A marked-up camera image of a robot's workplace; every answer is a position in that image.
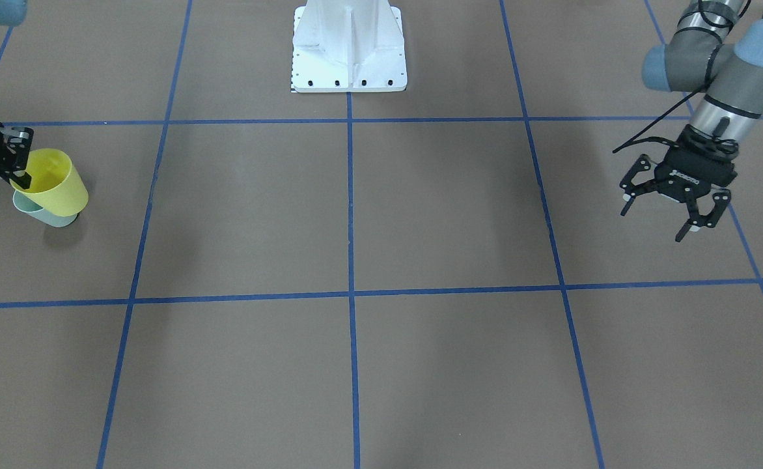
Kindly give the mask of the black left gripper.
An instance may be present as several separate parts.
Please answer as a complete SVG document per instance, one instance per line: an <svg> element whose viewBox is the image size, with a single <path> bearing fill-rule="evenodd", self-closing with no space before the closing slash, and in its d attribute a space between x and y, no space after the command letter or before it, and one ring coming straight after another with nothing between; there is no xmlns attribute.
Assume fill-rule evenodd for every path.
<svg viewBox="0 0 763 469"><path fill-rule="evenodd" d="M675 235L677 243L691 231L715 228L732 201L732 191L727 187L738 176L734 166L738 155L739 143L735 139L713 137L692 127L683 128L656 166L654 178L641 183L635 181L638 175L650 173L654 168L654 162L647 154L640 154L622 177L619 186L623 191L624 206L620 216L626 216L638 197L659 192L686 206L688 219ZM712 200L712 208L705 214L698 205L704 198Z"/></svg>

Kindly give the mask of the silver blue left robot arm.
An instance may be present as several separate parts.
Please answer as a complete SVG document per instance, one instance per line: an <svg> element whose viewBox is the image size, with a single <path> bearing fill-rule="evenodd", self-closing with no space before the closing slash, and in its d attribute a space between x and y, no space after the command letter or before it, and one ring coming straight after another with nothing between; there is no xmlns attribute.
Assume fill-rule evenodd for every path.
<svg viewBox="0 0 763 469"><path fill-rule="evenodd" d="M676 139L638 132L624 143L667 146L660 162L640 155L619 185L622 214L650 193L685 205L676 242L717 226L732 201L740 143L763 116L763 18L735 44L726 42L744 12L744 1L691 1L671 41L652 48L641 66L649 89L703 95Z"/></svg>

